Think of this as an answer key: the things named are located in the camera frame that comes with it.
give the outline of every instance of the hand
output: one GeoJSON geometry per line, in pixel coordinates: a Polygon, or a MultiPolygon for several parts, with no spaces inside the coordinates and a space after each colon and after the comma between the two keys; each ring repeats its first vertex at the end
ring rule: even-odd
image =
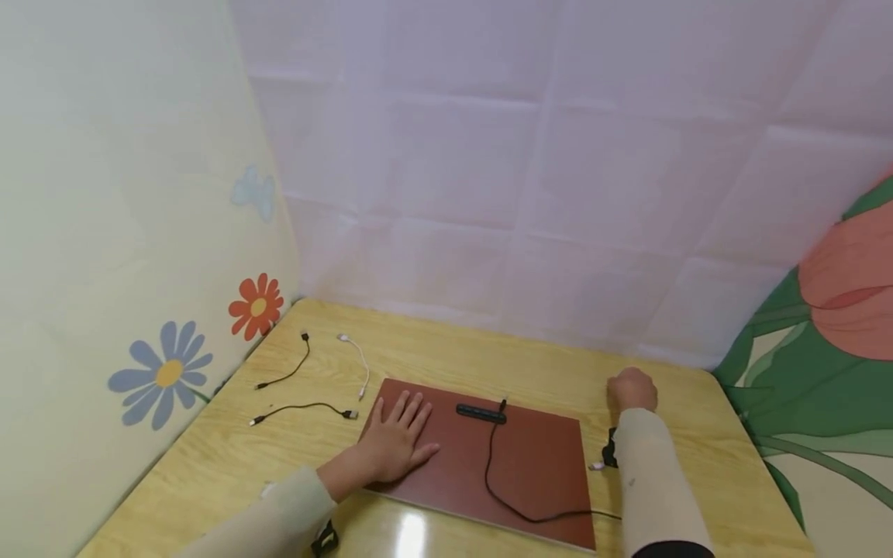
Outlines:
{"type": "Polygon", "coordinates": [[[369,429],[356,445],[360,459],[372,467],[373,480],[391,482],[401,479],[440,449],[438,444],[415,447],[415,441],[431,414],[431,404],[421,406],[421,394],[415,394],[407,405],[408,399],[408,391],[400,394],[386,420],[381,417],[384,399],[376,401],[369,429]]]}
{"type": "Polygon", "coordinates": [[[608,380],[608,395],[617,405],[618,412],[627,409],[657,410],[657,388],[645,372],[633,366],[608,380]]]}

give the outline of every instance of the table surface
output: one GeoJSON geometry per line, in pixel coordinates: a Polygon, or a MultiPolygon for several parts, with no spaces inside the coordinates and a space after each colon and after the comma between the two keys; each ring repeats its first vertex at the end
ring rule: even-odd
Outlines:
{"type": "MultiPolygon", "coordinates": [[[[658,414],[672,433],[716,555],[814,555],[709,373],[312,299],[292,307],[80,555],[173,554],[256,501],[267,481],[302,464],[318,466],[353,444],[386,376],[493,400],[507,393],[513,404],[579,419],[587,461],[600,461],[615,425],[605,381],[629,365],[654,377],[658,414]],[[303,329],[313,351],[301,370],[255,391],[256,383],[297,365],[305,352],[303,329]],[[368,395],[359,404],[365,370],[356,349],[336,339],[339,333],[363,347],[371,366],[368,395]],[[359,409],[361,418],[345,421],[313,408],[248,427],[272,408],[315,401],[359,409]]],[[[618,471],[589,473],[589,496],[593,507],[621,514],[618,471]]],[[[348,498],[333,520],[342,556],[587,555],[365,492],[348,498]]],[[[620,523],[593,521],[599,556],[622,555],[620,523]]]]}

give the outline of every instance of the wall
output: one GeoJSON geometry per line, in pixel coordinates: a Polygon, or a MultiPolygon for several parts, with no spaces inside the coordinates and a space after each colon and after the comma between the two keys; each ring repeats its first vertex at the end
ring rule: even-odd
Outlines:
{"type": "Polygon", "coordinates": [[[716,369],[820,556],[893,551],[893,176],[772,291],[716,369]]]}
{"type": "Polygon", "coordinates": [[[893,158],[881,0],[230,3],[326,299],[712,367],[893,158]]]}
{"type": "Polygon", "coordinates": [[[0,554],[63,556],[288,307],[295,245],[220,3],[4,2],[0,75],[0,554]]]}

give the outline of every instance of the light blue butterfly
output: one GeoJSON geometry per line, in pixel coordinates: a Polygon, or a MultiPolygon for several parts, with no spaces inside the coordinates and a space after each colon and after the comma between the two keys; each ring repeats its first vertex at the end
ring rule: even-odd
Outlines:
{"type": "Polygon", "coordinates": [[[261,182],[261,177],[257,173],[257,167],[251,165],[245,169],[245,176],[236,180],[236,185],[232,188],[230,201],[235,205],[254,204],[263,222],[269,223],[273,221],[275,193],[276,187],[273,183],[273,177],[268,176],[261,182]]]}

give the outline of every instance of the left hand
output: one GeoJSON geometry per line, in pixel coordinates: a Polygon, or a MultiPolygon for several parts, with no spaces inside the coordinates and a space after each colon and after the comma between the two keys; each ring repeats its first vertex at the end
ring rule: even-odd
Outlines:
{"type": "Polygon", "coordinates": [[[404,391],[385,420],[382,418],[385,401],[379,398],[372,409],[369,429],[356,444],[359,458],[369,464],[373,480],[378,482],[401,479],[440,449],[439,444],[415,447],[421,429],[431,414],[431,404],[421,404],[421,393],[415,394],[408,405],[407,400],[409,392],[404,391]]]}

